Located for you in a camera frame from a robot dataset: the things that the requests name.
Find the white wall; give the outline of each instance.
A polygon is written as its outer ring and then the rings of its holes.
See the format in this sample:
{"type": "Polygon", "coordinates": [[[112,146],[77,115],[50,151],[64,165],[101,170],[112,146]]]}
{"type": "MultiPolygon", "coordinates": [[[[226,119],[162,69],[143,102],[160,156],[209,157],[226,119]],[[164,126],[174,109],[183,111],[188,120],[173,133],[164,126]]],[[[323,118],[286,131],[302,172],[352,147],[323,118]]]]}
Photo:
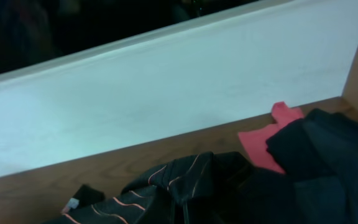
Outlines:
{"type": "Polygon", "coordinates": [[[0,176],[341,95],[358,0],[263,4],[1,75],[0,176]]]}

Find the black cloth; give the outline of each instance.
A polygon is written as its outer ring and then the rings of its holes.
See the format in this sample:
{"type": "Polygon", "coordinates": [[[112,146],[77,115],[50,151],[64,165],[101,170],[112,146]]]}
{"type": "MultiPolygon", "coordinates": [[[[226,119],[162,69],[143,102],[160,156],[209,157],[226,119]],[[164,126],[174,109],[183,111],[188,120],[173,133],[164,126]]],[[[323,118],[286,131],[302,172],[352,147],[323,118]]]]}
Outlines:
{"type": "Polygon", "coordinates": [[[358,224],[358,123],[313,110],[267,141],[308,223],[358,224]]]}
{"type": "Polygon", "coordinates": [[[255,168],[238,152],[207,152],[153,167],[120,196],[47,223],[303,222],[286,176],[255,168]]]}

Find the pink cloth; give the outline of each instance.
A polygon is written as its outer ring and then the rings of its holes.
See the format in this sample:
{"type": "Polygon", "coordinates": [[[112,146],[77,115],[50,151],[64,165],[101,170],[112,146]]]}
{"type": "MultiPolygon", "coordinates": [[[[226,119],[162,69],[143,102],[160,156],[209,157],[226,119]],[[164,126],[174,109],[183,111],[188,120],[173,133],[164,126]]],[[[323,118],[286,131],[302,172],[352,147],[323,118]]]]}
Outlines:
{"type": "Polygon", "coordinates": [[[239,138],[255,166],[284,174],[283,168],[266,151],[266,140],[292,121],[303,118],[303,113],[299,108],[290,109],[284,102],[279,102],[273,105],[272,116],[276,120],[276,124],[270,124],[255,131],[239,133],[239,138]]]}

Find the wooden table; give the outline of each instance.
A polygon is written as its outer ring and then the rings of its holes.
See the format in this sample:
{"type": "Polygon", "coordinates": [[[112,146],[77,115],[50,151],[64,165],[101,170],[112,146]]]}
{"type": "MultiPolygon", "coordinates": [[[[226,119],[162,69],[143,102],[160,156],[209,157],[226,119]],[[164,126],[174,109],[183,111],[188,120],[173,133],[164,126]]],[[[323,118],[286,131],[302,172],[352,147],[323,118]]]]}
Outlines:
{"type": "MultiPolygon", "coordinates": [[[[301,106],[342,112],[358,121],[358,111],[342,98],[301,106]]],[[[273,122],[270,114],[63,162],[0,178],[0,223],[42,223],[58,217],[81,184],[117,195],[130,181],[152,166],[183,156],[212,151],[244,152],[237,133],[263,128],[273,122]]]]}

